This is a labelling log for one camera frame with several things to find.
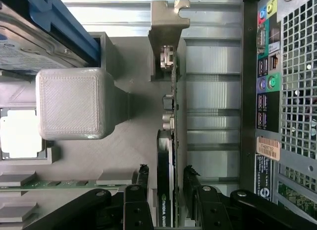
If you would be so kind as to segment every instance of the gray plastic block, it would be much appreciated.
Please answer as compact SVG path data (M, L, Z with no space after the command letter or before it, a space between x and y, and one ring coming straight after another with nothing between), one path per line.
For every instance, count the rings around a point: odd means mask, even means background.
M4 172L0 175L0 187L23 186L35 176L35 172Z
M26 220L37 203L4 203L0 209L0 223L20 223Z
M0 223L1 230L23 230L38 218L38 214L31 214L25 221L16 223Z
M97 185L132 184L133 171L129 172L103 172L96 181Z

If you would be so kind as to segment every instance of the screw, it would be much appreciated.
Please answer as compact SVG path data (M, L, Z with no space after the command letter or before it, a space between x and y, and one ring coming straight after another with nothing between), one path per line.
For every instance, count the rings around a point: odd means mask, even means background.
M247 194L245 192L238 192L237 195L240 196L240 197L246 197L247 196Z
M204 187L203 187L203 190L204 190L204 191L211 191L211 188L210 188L209 186L204 186Z
M131 190L138 190L138 189L139 189L139 187L137 187L137 186L131 187Z
M104 193L104 192L98 192L96 195L97 195L97 196L104 196L105 193Z

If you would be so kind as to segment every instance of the sticker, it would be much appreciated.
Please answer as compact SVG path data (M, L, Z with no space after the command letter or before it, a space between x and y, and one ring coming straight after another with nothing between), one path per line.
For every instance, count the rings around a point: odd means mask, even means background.
M66 68L58 62L36 53L26 52L19 43L11 39L0 39L0 69L24 70L36 74L41 69Z
M271 53L279 50L279 48L280 48L280 42L269 44L268 53L271 54Z
M256 154L254 193L271 201L272 197L272 160Z
M257 153L279 161L280 159L280 144L279 141L264 137L257 137Z
M277 12L277 0L270 0L266 4L266 18L270 18Z

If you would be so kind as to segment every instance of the circuit board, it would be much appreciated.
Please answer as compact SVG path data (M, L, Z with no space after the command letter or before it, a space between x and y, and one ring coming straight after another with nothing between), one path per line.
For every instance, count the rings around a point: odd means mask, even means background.
M0 187L0 191L20 191L20 190L45 190L45 189L72 189L72 188L102 188L118 189L120 185L97 185L96 180L33 180L20 187Z
M293 204L295 204L298 208L303 210L309 216L317 220L317 203L297 193L296 191L294 191L293 189L291 189L290 187L286 186L281 182L278 184L278 193L286 199L288 199Z

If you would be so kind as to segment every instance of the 3d printed part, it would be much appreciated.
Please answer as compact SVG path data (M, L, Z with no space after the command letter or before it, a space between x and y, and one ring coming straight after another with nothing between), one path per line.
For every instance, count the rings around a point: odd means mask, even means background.
M128 118L127 94L101 68L40 71L36 103L45 140L102 139Z

